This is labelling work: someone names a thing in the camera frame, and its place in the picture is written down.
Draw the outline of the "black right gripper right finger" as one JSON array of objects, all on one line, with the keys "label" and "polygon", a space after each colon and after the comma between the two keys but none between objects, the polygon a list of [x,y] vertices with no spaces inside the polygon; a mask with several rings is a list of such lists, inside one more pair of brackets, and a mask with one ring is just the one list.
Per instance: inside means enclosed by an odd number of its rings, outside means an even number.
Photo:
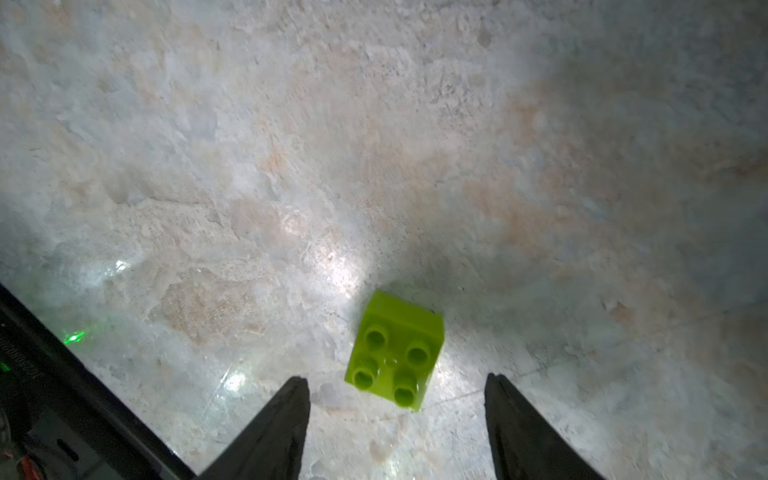
[{"label": "black right gripper right finger", "polygon": [[526,397],[503,375],[490,373],[485,416],[498,479],[600,479]]}]

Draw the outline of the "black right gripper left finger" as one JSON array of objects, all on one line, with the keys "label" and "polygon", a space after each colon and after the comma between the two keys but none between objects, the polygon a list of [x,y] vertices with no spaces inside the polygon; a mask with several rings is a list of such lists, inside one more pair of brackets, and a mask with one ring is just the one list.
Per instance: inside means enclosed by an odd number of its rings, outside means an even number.
[{"label": "black right gripper left finger", "polygon": [[289,378],[201,479],[297,479],[310,418],[308,381]]}]

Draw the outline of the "small green studded lego brick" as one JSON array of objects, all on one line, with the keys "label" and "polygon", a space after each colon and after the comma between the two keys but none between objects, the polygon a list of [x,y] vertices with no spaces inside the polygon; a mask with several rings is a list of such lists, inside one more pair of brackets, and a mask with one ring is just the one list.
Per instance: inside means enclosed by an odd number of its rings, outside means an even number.
[{"label": "small green studded lego brick", "polygon": [[344,380],[418,411],[444,340],[441,314],[377,290],[363,311]]}]

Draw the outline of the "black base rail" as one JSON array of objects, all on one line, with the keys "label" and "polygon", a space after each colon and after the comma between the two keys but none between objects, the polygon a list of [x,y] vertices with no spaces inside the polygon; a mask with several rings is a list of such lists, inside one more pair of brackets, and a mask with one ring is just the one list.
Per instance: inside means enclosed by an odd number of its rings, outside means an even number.
[{"label": "black base rail", "polygon": [[2,477],[19,479],[196,476],[7,289],[1,464]]}]

